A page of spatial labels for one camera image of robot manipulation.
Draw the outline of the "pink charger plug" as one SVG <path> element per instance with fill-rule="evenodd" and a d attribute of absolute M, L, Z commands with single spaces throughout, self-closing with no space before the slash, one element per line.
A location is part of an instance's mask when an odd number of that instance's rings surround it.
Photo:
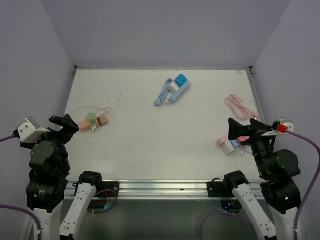
<path fill-rule="evenodd" d="M 77 125 L 78 125 L 80 131 L 88 130 L 88 125 L 87 125 L 86 121 L 82 121 L 82 122 L 78 123 Z"/>

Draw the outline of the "green plug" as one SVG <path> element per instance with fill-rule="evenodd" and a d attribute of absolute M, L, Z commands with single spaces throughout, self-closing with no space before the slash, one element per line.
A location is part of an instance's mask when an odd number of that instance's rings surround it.
<path fill-rule="evenodd" d="M 95 124 L 96 123 L 96 115 L 94 113 L 88 113 L 85 117 L 85 120 L 88 124 Z"/>

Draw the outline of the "beige cube socket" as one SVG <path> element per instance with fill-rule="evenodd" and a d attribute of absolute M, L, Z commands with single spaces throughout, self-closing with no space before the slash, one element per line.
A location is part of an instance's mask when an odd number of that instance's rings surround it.
<path fill-rule="evenodd" d="M 89 130 L 92 130 L 93 132 L 96 131 L 100 127 L 100 124 L 99 124 L 99 121 L 97 118 L 95 118 L 94 122 L 90 122 L 90 120 L 88 118 L 86 118 L 85 122 L 86 122 L 87 128 Z"/>

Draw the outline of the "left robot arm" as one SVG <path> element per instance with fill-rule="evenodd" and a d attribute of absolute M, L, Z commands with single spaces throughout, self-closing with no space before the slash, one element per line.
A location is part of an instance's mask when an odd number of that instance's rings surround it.
<path fill-rule="evenodd" d="M 75 240 L 92 198 L 103 193 L 104 184 L 100 173 L 82 173 L 71 207 L 61 220 L 71 170 L 66 144 L 80 129 L 69 114 L 52 116 L 49 122 L 61 129 L 42 128 L 32 117 L 24 118 L 16 129 L 20 146 L 31 150 L 27 206 L 37 217 L 39 239 Z"/>

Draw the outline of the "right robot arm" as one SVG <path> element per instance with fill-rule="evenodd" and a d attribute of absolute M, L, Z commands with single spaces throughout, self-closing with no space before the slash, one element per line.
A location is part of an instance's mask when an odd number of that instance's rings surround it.
<path fill-rule="evenodd" d="M 300 190 L 293 180 L 301 173 L 299 160 L 290 150 L 274 151 L 276 137 L 293 130 L 293 121 L 279 118 L 272 125 L 267 125 L 252 118 L 249 125 L 242 125 L 229 118 L 228 125 L 229 140 L 247 138 L 240 144 L 252 150 L 259 177 L 264 181 L 260 184 L 261 192 L 271 210 L 274 225 L 254 202 L 250 184 L 241 171 L 224 176 L 223 192 L 237 198 L 261 240 L 294 239 L 295 216 L 302 203 Z"/>

